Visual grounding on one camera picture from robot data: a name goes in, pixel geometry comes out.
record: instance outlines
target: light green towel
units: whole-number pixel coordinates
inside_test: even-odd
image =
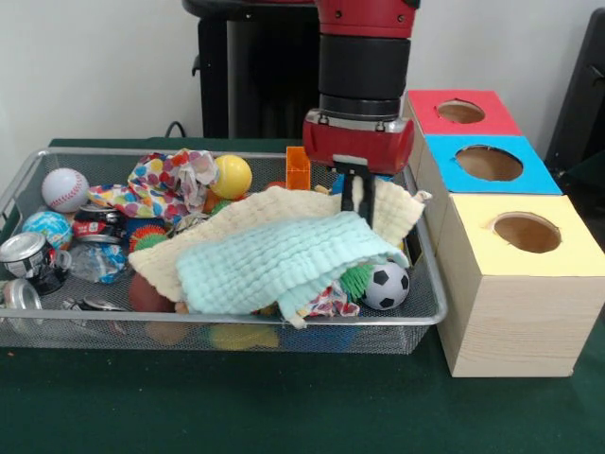
[[[304,327],[299,310],[347,269],[388,258],[408,266],[399,249],[357,213],[263,225],[205,242],[177,261],[189,311],[249,314],[277,301],[284,317]]]

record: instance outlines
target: cloth toy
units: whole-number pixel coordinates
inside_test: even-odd
[[[299,314],[303,315],[304,312],[307,312],[309,317],[319,315],[334,317],[337,314],[342,317],[356,317],[359,315],[359,311],[360,307],[358,305],[349,303],[347,293],[342,289],[339,281],[336,280]]]
[[[91,187],[88,198],[112,206],[130,218],[163,218],[177,223],[192,211],[201,211],[206,186],[218,179],[209,151],[182,149],[174,155],[151,153],[128,177],[128,184]]]
[[[191,313],[250,314],[277,301],[284,318],[302,328],[309,302],[347,269],[388,258],[408,266],[402,252],[365,219],[343,212],[201,243],[179,257],[177,270]]]
[[[401,186],[377,180],[373,230],[388,243],[399,244],[422,215],[424,202],[430,197],[423,191],[412,197]],[[177,303],[182,296],[177,258],[201,241],[217,241],[269,222],[328,217],[339,211],[340,196],[271,187],[232,203],[216,216],[153,248],[130,254],[129,262],[160,294]]]

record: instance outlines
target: orange block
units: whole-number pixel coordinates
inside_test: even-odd
[[[311,189],[311,161],[304,147],[288,147],[285,150],[286,189]]]

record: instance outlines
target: toy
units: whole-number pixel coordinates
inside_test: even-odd
[[[376,181],[373,230],[390,244],[399,244],[422,215],[428,199],[429,195],[423,191],[412,197],[397,184]],[[177,235],[153,249],[132,253],[129,262],[160,293],[176,303],[182,300],[177,259],[192,244],[220,241],[275,221],[335,215],[340,211],[338,202],[337,198],[313,191],[287,191],[271,187],[193,227],[187,231],[187,236]]]
[[[311,189],[311,161],[304,147],[288,147],[285,150],[285,188]]]
[[[237,199],[250,189],[252,171],[246,161],[233,154],[225,154],[216,158],[218,181],[210,185],[210,189],[223,199]]]
[[[220,201],[212,209],[212,212],[210,213],[210,216],[214,216],[216,213],[218,213],[220,210],[222,210],[226,206],[230,205],[231,203],[233,203],[233,201]]]
[[[317,298],[299,310],[299,315],[308,317],[327,316],[356,317],[360,307],[349,302],[349,295],[342,289],[338,280],[330,284]]]
[[[365,219],[342,212],[275,222],[222,241],[190,243],[177,270],[192,313],[248,314],[277,301],[284,318],[302,328],[298,311],[317,297],[318,288],[338,279],[347,264],[387,258],[407,266],[401,251],[374,233]]]
[[[207,186],[217,178],[218,167],[209,151],[183,148],[176,154],[144,156],[126,184],[91,187],[88,196],[129,218],[162,218],[177,223],[202,209]]]
[[[130,251],[142,251],[167,240],[166,230],[159,225],[142,225],[130,235]]]
[[[138,272],[132,277],[129,302],[137,312],[174,312],[175,305],[158,293],[145,277]]]
[[[345,353],[354,345],[358,326],[313,326],[297,330],[284,326],[278,330],[280,347],[288,352]]]
[[[64,215],[53,211],[34,213],[23,224],[23,232],[36,232],[46,236],[55,249],[66,251],[72,241],[72,227]]]
[[[206,202],[204,203],[204,207],[201,211],[203,211],[205,214],[209,215],[212,212],[215,205],[217,203],[219,203],[221,200],[222,200],[222,198],[220,198],[217,194],[215,194],[214,192],[212,192],[209,189],[208,192],[206,192]]]
[[[44,203],[60,213],[73,213],[87,200],[86,177],[73,168],[58,168],[42,182]]]
[[[191,323],[149,322],[145,325],[145,332],[161,345],[172,347],[187,337],[191,326]]]
[[[409,293],[407,271],[393,262],[376,265],[372,279],[361,301],[376,310],[389,310],[399,306]]]
[[[126,221],[126,240],[130,241],[132,234],[136,230],[151,225],[162,227],[164,230],[165,222],[161,218],[128,218]]]
[[[184,216],[168,233],[168,236],[182,234],[183,232],[194,228],[196,225],[201,224],[205,220],[208,220],[210,215],[206,213],[191,213],[190,215]]]
[[[273,317],[280,313],[280,307],[277,305],[277,302],[270,304],[267,307],[263,307],[262,309],[255,310],[252,312],[252,315],[261,315],[263,317]]]
[[[210,342],[219,350],[277,348],[280,342],[275,328],[269,325],[213,324],[208,329]]]
[[[351,301],[357,301],[363,295],[364,291],[372,278],[373,265],[359,265],[349,268],[340,276],[340,285],[342,289],[350,296]]]
[[[313,188],[313,190],[315,192],[320,192],[321,194],[325,194],[326,196],[330,195],[330,189],[328,189],[325,186],[322,186],[321,184],[316,184],[315,187]]]

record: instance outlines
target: red box lid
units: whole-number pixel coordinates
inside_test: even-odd
[[[496,92],[410,90],[424,135],[523,135]]]

